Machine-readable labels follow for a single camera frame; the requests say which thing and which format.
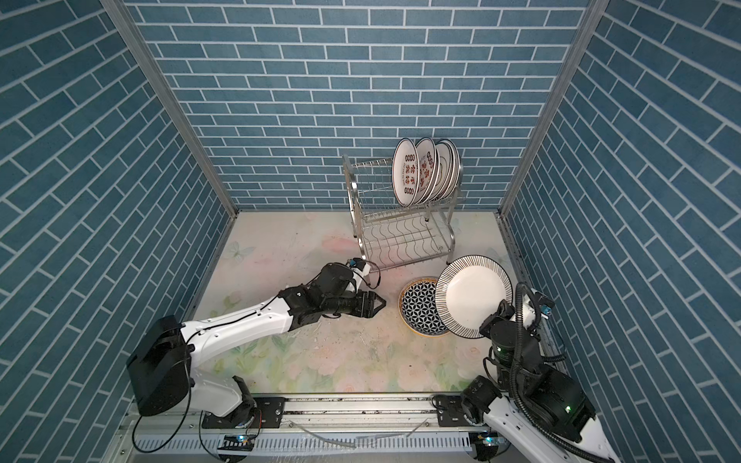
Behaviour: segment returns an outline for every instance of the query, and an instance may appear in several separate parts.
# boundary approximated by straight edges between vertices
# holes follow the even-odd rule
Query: robotic arm
[[[484,321],[479,332],[491,339],[486,360],[497,366],[497,384],[474,379],[461,394],[463,412],[471,423],[487,424],[514,443],[531,462],[619,462],[579,383],[548,365],[564,356],[540,354],[536,329],[543,305],[554,303],[520,282],[515,306],[503,301]]]
[[[158,320],[127,361],[139,413],[162,413],[190,395],[192,408],[220,417],[223,427],[245,426],[256,403],[242,378],[220,378],[198,366],[233,347],[299,329],[323,315],[372,318],[386,301],[373,291],[358,290],[370,271],[362,259],[330,263],[307,284],[287,287],[252,307],[185,323],[174,316]]]

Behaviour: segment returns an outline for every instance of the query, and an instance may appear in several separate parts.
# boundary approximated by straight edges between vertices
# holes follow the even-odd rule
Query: black cable
[[[191,396],[192,396],[192,393],[190,391],[190,384],[188,384],[188,389],[187,389],[187,404],[185,405],[185,413],[183,413],[183,417],[180,419],[180,423],[178,424],[178,427],[175,428],[175,432],[170,437],[168,437],[167,440],[162,445],[160,445],[156,449],[142,450],[136,444],[136,438],[134,437],[136,435],[136,428],[139,426],[139,422],[142,420],[142,418],[144,418],[144,416],[139,416],[139,419],[136,420],[136,424],[134,425],[134,429],[131,431],[131,444],[134,446],[134,448],[136,449],[136,451],[138,451],[140,453],[155,453],[157,450],[161,450],[161,449],[165,448],[165,445],[169,444],[170,441],[173,440],[173,438],[178,433],[178,431],[180,431],[180,427],[182,427],[183,423],[185,422],[185,417],[187,416],[187,413],[190,410],[190,398],[191,398]]]
[[[267,304],[263,305],[260,308],[267,307],[268,305],[272,304],[273,301],[275,301],[276,299],[278,299],[278,295],[277,294],[275,296],[273,296],[273,298],[270,301],[268,301]],[[225,327],[225,326],[227,326],[229,324],[234,324],[234,323],[237,323],[237,322],[241,322],[242,320],[246,319],[247,317],[251,317],[251,316],[255,315],[256,313],[257,312],[250,312],[250,313],[248,313],[247,315],[245,315],[243,317],[239,317],[237,320],[232,320],[231,322],[226,322],[226,323],[215,324],[212,327],[202,328],[201,330],[196,331],[190,338],[188,338],[188,341],[190,341],[190,339],[192,339],[193,336],[195,336],[197,333],[200,333],[201,331],[209,331],[209,330],[212,330],[213,328]]]
[[[206,453],[211,455],[213,458],[219,460],[220,462],[223,462],[224,460],[222,460],[221,457],[211,453],[211,451],[208,450],[208,448],[206,447],[206,444],[203,443],[203,437],[201,437],[201,422],[202,421],[203,421],[203,410],[201,410],[201,418],[198,420],[198,440],[199,442],[201,442],[201,447],[203,447],[203,450],[206,450]]]
[[[492,365],[496,367],[496,363],[494,362],[494,359],[491,358],[491,356],[494,354],[494,347],[489,347],[489,356],[484,357],[483,364],[484,364],[484,371],[486,372],[486,376],[489,378],[489,381],[491,381],[496,386],[496,381],[494,381],[494,378],[491,377],[491,374],[489,374],[489,369],[486,366],[486,361],[490,361]]]
[[[366,280],[365,278],[363,278],[363,275],[360,274],[360,273],[357,273],[355,270],[353,270],[353,273],[355,273],[357,276],[359,276],[360,279],[363,281],[363,283],[365,283],[365,285],[368,286],[368,288],[370,288],[372,290],[375,290],[378,286],[381,285],[381,267],[379,267],[376,262],[371,262],[371,261],[363,261],[363,262],[365,262],[366,264],[371,264],[371,265],[375,265],[376,266],[376,270],[378,270],[378,281],[376,282],[376,286],[371,286],[371,284],[368,283],[368,280]]]
[[[432,402],[432,406],[435,407],[435,410],[443,411],[444,412],[444,411],[446,411],[448,409],[444,405],[440,405],[440,404],[436,404],[435,403],[435,399],[436,398],[443,397],[443,396],[444,396],[443,394],[436,394],[436,395],[432,396],[432,398],[430,399],[430,402]]]
[[[566,354],[560,353],[556,354],[555,356],[544,356],[543,361],[548,363],[554,363],[554,362],[564,362],[566,360]]]
[[[514,399],[514,402],[517,405],[517,408],[519,408],[520,413],[525,415],[525,418],[527,418],[528,421],[549,441],[553,442],[554,444],[558,445],[562,449],[568,452],[571,452],[574,455],[584,460],[587,460],[593,463],[615,463],[613,459],[607,459],[599,455],[595,455],[593,453],[587,452],[583,449],[580,449],[577,446],[572,445],[571,443],[565,441],[564,439],[561,439],[560,437],[556,436],[551,431],[545,429],[530,414],[530,411],[525,406],[525,402],[522,400],[522,397],[520,397],[519,389],[517,388],[517,375],[519,374],[519,371],[522,368],[522,339],[525,335],[525,327],[522,324],[523,288],[524,288],[524,291],[528,292],[528,296],[530,297],[530,300],[531,301],[533,300],[533,294],[530,291],[530,288],[527,286],[527,284],[524,282],[517,283],[517,286],[515,289],[515,296],[514,296],[516,338],[515,338],[515,345],[514,345],[514,358],[512,359],[512,368],[510,369],[510,375],[509,375],[511,398]]]

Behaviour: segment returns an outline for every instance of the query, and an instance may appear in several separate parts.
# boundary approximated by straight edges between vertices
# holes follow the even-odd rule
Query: striped rim plate
[[[456,259],[437,279],[437,313],[462,338],[482,338],[481,323],[496,312],[502,299],[512,303],[512,282],[501,265],[485,256]]]

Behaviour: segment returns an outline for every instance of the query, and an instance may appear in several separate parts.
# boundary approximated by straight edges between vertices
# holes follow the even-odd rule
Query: stack of plates
[[[462,172],[456,145],[422,139],[415,144],[402,139],[393,155],[393,194],[402,206],[447,198]]]

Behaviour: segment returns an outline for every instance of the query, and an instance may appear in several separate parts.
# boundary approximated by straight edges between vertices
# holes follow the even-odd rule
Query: dish rack
[[[447,198],[403,207],[393,194],[392,164],[393,158],[352,164],[343,156],[361,258],[378,264],[380,270],[443,256],[450,264],[456,248],[451,220],[462,176]]]

